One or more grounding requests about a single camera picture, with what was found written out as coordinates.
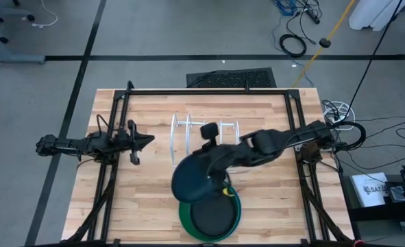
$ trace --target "green bowl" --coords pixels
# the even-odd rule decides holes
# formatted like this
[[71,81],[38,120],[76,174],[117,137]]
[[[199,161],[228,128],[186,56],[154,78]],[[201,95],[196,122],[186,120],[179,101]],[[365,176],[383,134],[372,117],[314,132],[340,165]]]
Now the green bowl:
[[230,187],[230,193],[234,194],[233,197],[229,197],[232,200],[232,204],[234,205],[234,209],[236,211],[234,223],[232,224],[232,227],[229,228],[229,230],[217,236],[209,236],[207,234],[204,234],[195,226],[191,215],[191,209],[194,204],[180,202],[179,208],[180,220],[182,226],[184,227],[184,229],[186,229],[187,233],[202,242],[209,242],[209,243],[218,242],[230,236],[234,232],[234,230],[236,230],[238,223],[240,222],[242,213],[240,198],[238,197],[236,191],[232,187]]

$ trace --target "cable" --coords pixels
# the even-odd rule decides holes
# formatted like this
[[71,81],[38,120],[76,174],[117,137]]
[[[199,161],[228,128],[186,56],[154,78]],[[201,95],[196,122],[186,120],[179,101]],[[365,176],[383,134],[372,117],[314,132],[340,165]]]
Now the cable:
[[56,23],[59,18],[55,13],[53,13],[52,11],[48,10],[45,7],[44,0],[40,0],[40,2],[42,3],[42,7],[44,8],[44,10],[47,11],[48,13],[52,14],[56,19],[52,23],[49,23],[49,24],[32,23],[32,27],[39,27],[39,28],[49,27],[49,26],[53,25],[54,23]]
[[[344,13],[342,14],[342,16],[339,19],[339,22],[333,27],[333,31],[329,34],[329,36],[327,37],[327,41],[330,41],[334,35],[334,33],[338,30],[339,26],[341,25],[342,21],[345,19],[345,17],[347,16],[349,10],[352,8],[352,6],[354,5],[354,3],[356,2],[356,0],[351,0],[350,3],[348,4],[348,6],[346,7]],[[297,78],[297,81],[292,84],[292,87],[297,86],[298,82],[301,80],[301,78],[303,77],[303,75],[305,74],[305,72],[308,70],[308,68],[311,66],[311,64],[313,63],[313,61],[319,56],[319,54],[321,54],[323,52],[323,47],[320,47],[317,51],[317,53],[312,57],[312,59],[310,59],[307,64],[306,67],[303,69],[303,71],[300,73],[300,75]]]
[[393,119],[393,118],[405,118],[405,116],[378,117],[375,119],[361,119],[361,120],[357,120],[357,121],[376,121],[376,120],[385,120],[385,119]]
[[319,161],[321,164],[323,164],[323,165],[327,165],[328,167],[330,167],[330,168],[332,168],[333,170],[335,170],[337,173],[339,173],[339,170],[338,170],[338,168],[336,168],[336,167],[334,167],[334,166],[331,166],[331,165],[329,165],[329,164],[327,164],[327,163],[324,163],[323,161]]
[[[349,106],[348,106],[348,104],[346,104],[344,102],[338,102],[338,101],[330,102],[325,99],[321,103],[324,105],[324,109],[325,109],[324,118],[326,119],[327,122],[329,122],[329,124],[338,123],[338,122],[342,121],[343,119],[346,119],[346,117],[348,115],[350,115],[350,113],[348,112]],[[353,108],[351,108],[350,111],[352,112],[352,116],[353,116],[352,117],[353,119],[350,121],[356,122],[356,116],[354,114]],[[328,118],[329,113],[331,113],[333,115],[333,119]],[[348,131],[348,130],[352,130],[352,129],[353,129],[353,126],[350,128],[336,128],[335,130]]]
[[[405,128],[399,128],[399,129],[397,129],[397,130],[395,131],[395,133],[396,133],[399,137],[405,139],[405,137],[403,137],[402,134],[399,133],[399,131],[401,132],[401,131],[403,131],[403,130],[405,130]],[[376,148],[376,147],[382,147],[382,146],[396,146],[396,147],[405,148],[405,145],[398,145],[398,144],[384,144],[384,145],[368,146],[368,147],[362,147],[362,148]],[[357,163],[353,160],[352,155],[351,155],[350,153],[349,153],[349,155],[350,155],[352,161],[357,165]],[[392,164],[394,164],[394,163],[397,163],[397,162],[400,162],[400,161],[404,161],[404,160],[405,160],[405,157],[404,157],[404,158],[400,158],[400,159],[398,159],[398,160],[396,160],[396,161],[389,162],[389,163],[385,163],[385,164],[383,164],[383,165],[378,165],[378,166],[375,166],[375,167],[362,167],[362,166],[360,166],[360,165],[357,165],[357,166],[358,166],[359,168],[361,168],[361,169],[370,170],[370,169],[377,169],[377,168],[381,168],[381,167],[386,167],[386,166],[388,166],[388,165],[392,165]]]
[[352,150],[358,149],[365,142],[366,136],[367,136],[367,131],[359,123],[355,123],[355,122],[351,122],[351,121],[340,121],[338,123],[334,123],[332,125],[332,128],[334,128],[336,130],[336,127],[339,127],[339,126],[354,126],[354,127],[356,127],[360,132],[360,137],[359,137],[359,139],[357,141],[355,141],[355,142],[353,142],[351,144],[345,144],[344,143],[344,145],[340,145],[340,146],[336,147],[336,152],[339,152],[339,151],[352,151]]
[[403,123],[395,124],[395,125],[393,125],[393,126],[390,126],[390,127],[385,128],[385,129],[383,129],[383,130],[381,130],[381,131],[379,131],[379,132],[376,132],[376,133],[374,133],[374,134],[371,134],[371,135],[369,135],[367,138],[374,137],[374,136],[377,135],[377,134],[383,133],[383,132],[386,131],[386,130],[392,129],[392,128],[394,128],[394,127],[397,127],[397,126],[400,126],[400,125],[403,125],[403,124],[405,124],[405,121],[404,121]]
[[[292,51],[289,51],[285,46],[284,46],[284,41],[288,38],[294,38],[295,40],[298,40],[302,46],[303,46],[303,50],[300,53],[293,53]],[[306,43],[304,42],[304,40],[295,35],[295,34],[285,34],[283,36],[280,37],[280,47],[283,50],[284,53],[288,54],[290,57],[292,58],[299,58],[302,57],[304,54],[306,54],[307,51],[307,46]]]
[[89,159],[87,159],[87,160],[85,160],[85,161],[82,161],[81,163],[77,164],[76,169],[79,169],[79,167],[80,167],[80,165],[81,165],[81,164],[83,164],[83,163],[87,163],[87,162],[89,162],[89,161],[93,161],[93,160],[94,160],[94,158],[89,158]]
[[[312,44],[316,45],[316,42],[315,42],[315,41],[313,41],[312,39],[310,39],[309,37],[307,37],[306,33],[304,32],[303,26],[302,26],[301,20],[302,20],[302,17],[303,17],[303,13],[304,13],[304,11],[306,11],[306,10],[307,10],[306,8],[303,8],[302,11],[297,12],[297,13],[295,14],[295,16],[293,16],[292,18],[289,19],[289,21],[286,22],[286,29],[287,29],[287,31],[290,32],[291,34],[285,34],[285,35],[283,35],[283,36],[280,37],[279,43],[280,43],[281,49],[284,51],[284,53],[288,54],[288,55],[291,56],[292,58],[299,58],[299,57],[302,57],[302,56],[307,52],[307,45],[306,45],[306,42],[304,42],[303,39],[306,39],[306,40],[308,40],[309,42],[311,42]],[[302,30],[302,32],[303,32],[304,37],[301,37],[301,36],[297,35],[296,33],[294,33],[294,32],[289,28],[289,23],[290,23],[293,19],[297,18],[298,16],[300,16],[300,18],[299,18],[299,26],[301,27],[301,30]],[[302,51],[299,52],[299,53],[293,53],[293,52],[289,51],[289,50],[284,46],[284,41],[285,41],[286,39],[288,39],[288,38],[294,38],[294,39],[298,40],[298,41],[301,43],[302,47],[303,47]]]
[[379,179],[377,179],[377,178],[374,178],[374,177],[370,176],[369,174],[367,174],[367,173],[365,173],[365,172],[359,170],[358,168],[356,168],[356,167],[350,165],[349,163],[347,163],[347,162],[345,162],[345,161],[342,161],[341,159],[338,159],[338,162],[342,162],[342,163],[348,165],[349,167],[355,169],[356,171],[360,172],[361,174],[364,174],[364,175],[368,176],[368,177],[371,178],[371,179],[374,179],[374,180],[379,181],[379,182],[381,182],[381,183],[385,183],[384,181],[379,180]]
[[379,238],[377,238],[377,239],[372,239],[372,240],[368,240],[368,241],[364,241],[364,242],[365,242],[365,243],[371,243],[371,242],[376,242],[376,241],[379,241],[379,240],[382,240],[382,239],[386,239],[386,238],[389,238],[389,237],[392,237],[392,235],[385,236],[385,237],[379,237]]
[[[291,59],[291,61],[292,61],[293,63],[295,63],[296,65],[298,65],[298,66],[300,66],[301,68],[304,69],[304,65],[303,65],[302,63],[299,63],[299,62],[295,61],[295,60],[291,57],[290,54],[286,53],[285,51],[283,51],[283,50],[281,50],[281,49],[279,49],[279,48],[277,47],[277,38],[275,37],[275,31],[277,30],[277,28],[279,28],[279,27],[281,26],[282,18],[283,18],[283,16],[281,16],[281,17],[278,19],[278,25],[276,25],[276,26],[272,29],[272,32],[271,32],[271,33],[272,33],[272,38],[273,38],[273,46],[275,47],[275,49],[276,49],[277,51],[281,51],[281,52],[285,53],[285,54]],[[307,74],[304,74],[304,77],[309,81],[309,83],[310,83],[310,85],[312,85],[312,87],[315,87],[315,83],[313,83],[312,80],[309,79],[309,77],[307,76]]]
[[[391,18],[393,18],[393,17],[395,16],[395,14],[397,14],[397,11],[399,10],[399,7],[400,7],[400,4],[402,4],[402,1],[403,1],[403,0],[399,0],[399,4],[397,4],[397,7],[395,8],[395,10],[394,10],[394,12],[393,12],[393,15],[391,15]],[[352,101],[350,102],[349,109],[350,109],[350,108],[352,107],[352,105],[353,105],[354,99],[356,98],[356,96],[357,96],[357,94],[358,94],[358,92],[359,92],[360,86],[362,86],[362,83],[364,82],[365,76],[366,76],[367,73],[368,73],[369,67],[371,66],[371,63],[373,62],[373,56],[375,56],[376,52],[379,50],[379,46],[380,46],[380,44],[382,44],[383,38],[385,37],[385,34],[386,34],[386,32],[388,31],[390,25],[391,25],[391,20],[390,20],[390,21],[388,22],[388,24],[386,25],[385,30],[383,31],[383,34],[382,34],[382,36],[380,37],[379,43],[376,45],[376,48],[374,49],[374,52],[373,52],[371,58],[369,59],[367,68],[365,68],[365,72],[364,72],[364,74],[362,75],[362,78],[360,79],[360,82],[359,82],[359,84],[358,84],[358,87],[357,87],[356,90],[354,91],[354,95],[353,95]]]
[[283,16],[293,16],[297,11],[295,0],[284,0],[284,2],[287,5],[283,5],[282,0],[272,0],[272,3],[278,7]]
[[303,32],[304,38],[306,38],[307,40],[309,40],[310,43],[316,45],[317,43],[316,43],[314,40],[312,40],[312,39],[310,39],[309,37],[307,37],[307,34],[304,32],[304,29],[303,29],[303,25],[302,25],[301,20],[302,20],[302,18],[303,18],[304,11],[306,11],[306,10],[307,10],[307,9],[304,9],[303,11],[301,11],[301,14],[300,14],[300,16],[299,16],[299,28],[301,28],[301,32]]

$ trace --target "floor mat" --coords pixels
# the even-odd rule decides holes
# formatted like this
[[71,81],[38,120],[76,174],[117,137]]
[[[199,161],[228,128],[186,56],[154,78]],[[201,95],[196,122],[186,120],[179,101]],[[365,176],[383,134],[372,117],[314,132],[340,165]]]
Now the floor mat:
[[219,70],[187,74],[188,88],[277,87],[271,68]]

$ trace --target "wooden tabletop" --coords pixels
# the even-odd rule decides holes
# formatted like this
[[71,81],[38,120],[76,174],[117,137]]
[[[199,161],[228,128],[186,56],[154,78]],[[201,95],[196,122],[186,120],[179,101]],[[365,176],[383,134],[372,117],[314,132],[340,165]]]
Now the wooden tabletop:
[[[306,123],[317,119],[323,121],[316,89],[299,89],[299,92]],[[109,119],[113,94],[112,89],[97,90],[88,132],[98,130],[96,114]],[[187,113],[190,113],[193,121],[238,121],[241,135],[261,128],[289,129],[282,95],[131,95],[127,120],[133,119],[140,133],[153,134],[155,140],[138,153],[141,162],[138,166],[130,163],[128,152],[120,157],[109,242],[119,238],[122,243],[198,243],[182,228],[177,210],[178,201],[171,193],[173,167],[170,133],[174,113],[177,113],[179,120],[185,120]],[[233,129],[223,130],[223,142],[233,143]],[[185,157],[184,137],[185,127],[180,126],[174,138],[177,163]],[[200,137],[199,127],[193,126],[191,150],[200,148],[202,143],[204,141]],[[327,154],[323,156],[324,162],[335,165]],[[90,212],[98,174],[99,164],[92,161],[79,167],[63,239],[74,234]],[[353,237],[338,174],[318,164],[317,178],[324,208],[339,228],[348,237]],[[301,238],[308,239],[293,149],[285,150],[280,158],[266,165],[252,169],[240,168],[237,173],[231,174],[231,179],[241,199],[243,212],[238,228],[222,243],[298,244]],[[315,210],[312,211],[317,237],[320,238],[318,217]],[[100,233],[102,217],[103,211],[99,216],[96,236]]]

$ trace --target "gray floor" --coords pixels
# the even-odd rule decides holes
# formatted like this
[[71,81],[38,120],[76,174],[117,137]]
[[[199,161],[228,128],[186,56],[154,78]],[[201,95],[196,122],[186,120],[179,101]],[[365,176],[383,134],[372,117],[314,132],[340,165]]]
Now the gray floor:
[[[311,38],[326,37],[348,0],[320,0],[323,18],[315,25],[307,18],[304,27]],[[43,55],[82,55],[99,0],[45,1],[60,20],[38,29],[27,21],[6,19],[9,48]],[[37,20],[50,22],[39,0],[24,1],[23,8]],[[108,0],[93,47],[93,55],[177,54],[279,54],[273,48],[271,30],[280,13],[269,0]],[[286,19],[277,29],[285,33]],[[297,22],[292,29],[298,30]],[[368,55],[381,32],[353,31],[345,21],[326,54]],[[317,47],[308,44],[308,54]],[[405,13],[394,22],[379,54],[405,54]],[[62,124],[80,62],[48,62],[0,65],[0,246],[22,246],[49,166],[34,144],[47,133],[57,134]],[[70,137],[83,137],[98,88],[123,88],[128,80],[136,88],[182,88],[187,73],[219,69],[271,67],[279,87],[294,83],[301,69],[289,60],[220,60],[157,62],[89,62],[69,129]],[[348,102],[362,77],[367,61],[317,61],[308,72],[321,99]],[[301,86],[310,86],[302,81]],[[359,119],[405,115],[405,61],[374,61],[354,104]],[[399,119],[365,123],[369,133],[398,123]],[[354,138],[344,133],[344,138]],[[393,130],[366,144],[401,143]],[[373,167],[405,157],[398,148],[359,149],[354,158]],[[38,243],[60,239],[75,177],[74,158],[63,157],[51,192]],[[378,169],[398,174],[399,164]],[[349,167],[346,175],[358,174]],[[392,222],[362,224],[365,240],[392,235],[375,243],[405,246],[405,233]]]

